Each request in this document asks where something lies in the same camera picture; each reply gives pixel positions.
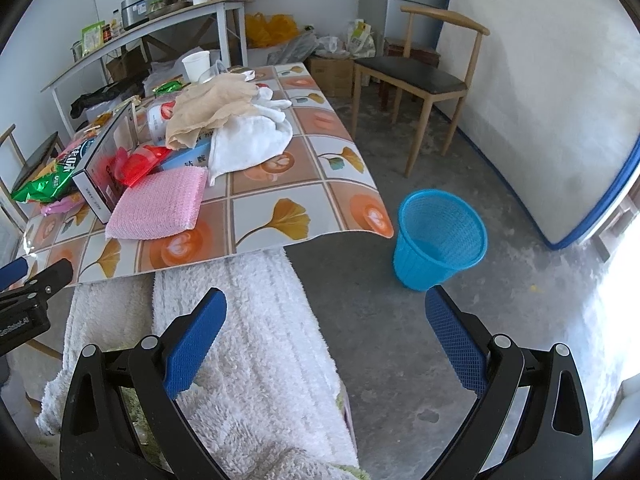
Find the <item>beige cloth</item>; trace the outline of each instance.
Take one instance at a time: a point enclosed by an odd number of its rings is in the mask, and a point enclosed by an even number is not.
[[[244,74],[220,74],[202,85],[187,88],[175,100],[174,115],[166,124],[166,146],[172,150],[193,148],[202,130],[223,126],[231,116],[255,116],[251,104],[258,94]]]

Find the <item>concrete floor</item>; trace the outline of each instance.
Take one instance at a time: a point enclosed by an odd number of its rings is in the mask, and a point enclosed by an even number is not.
[[[399,123],[391,127],[389,114],[378,111],[376,89],[364,89],[356,143],[390,215],[395,217],[409,192],[428,187],[453,192],[478,211],[489,235],[488,253],[477,267],[450,279],[446,290],[491,332],[508,333],[520,346],[567,343],[594,433],[600,433],[623,373],[640,371],[628,359],[640,354],[631,346],[639,321],[631,272],[640,224],[607,265],[590,244],[547,250],[518,203],[463,139],[454,140],[446,157],[437,153],[446,123],[436,113],[414,172],[405,179],[420,103],[405,98]],[[333,104],[349,124],[350,102]],[[424,295],[395,279],[393,249],[393,240],[346,233],[292,246],[287,253],[349,391],[362,467],[373,479],[411,480],[421,478],[442,452],[475,397],[460,386],[426,322]],[[52,329],[39,338],[60,351],[70,298],[70,291],[54,298]],[[59,365],[26,346],[14,354],[28,392],[40,398]],[[501,459],[523,402],[519,395],[488,465]]]

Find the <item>bottle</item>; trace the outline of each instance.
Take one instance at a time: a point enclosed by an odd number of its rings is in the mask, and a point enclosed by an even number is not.
[[[102,26],[102,42],[107,43],[107,41],[111,41],[111,25],[109,23]]]
[[[122,34],[122,19],[120,18],[120,10],[116,9],[113,11],[113,16],[111,17],[111,37],[117,38],[120,34]]]

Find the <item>yellow plastic bag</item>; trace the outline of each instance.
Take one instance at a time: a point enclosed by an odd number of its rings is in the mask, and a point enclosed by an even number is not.
[[[275,46],[298,35],[296,22],[286,14],[275,14],[268,21],[261,12],[248,14],[245,23],[247,39],[255,48]]]

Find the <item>blue gripper pad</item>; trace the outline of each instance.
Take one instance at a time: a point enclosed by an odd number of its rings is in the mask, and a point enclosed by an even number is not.
[[[484,354],[436,288],[427,291],[424,307],[427,320],[458,379],[467,390],[481,397],[488,387]]]
[[[8,286],[24,278],[29,271],[29,264],[24,258],[18,258],[10,264],[6,264],[0,269],[0,290],[5,290]]]
[[[204,357],[220,332],[226,319],[225,295],[212,288],[193,312],[184,317],[189,317],[191,323],[171,354],[166,357],[163,385],[170,399],[175,399],[180,392],[191,386]]]

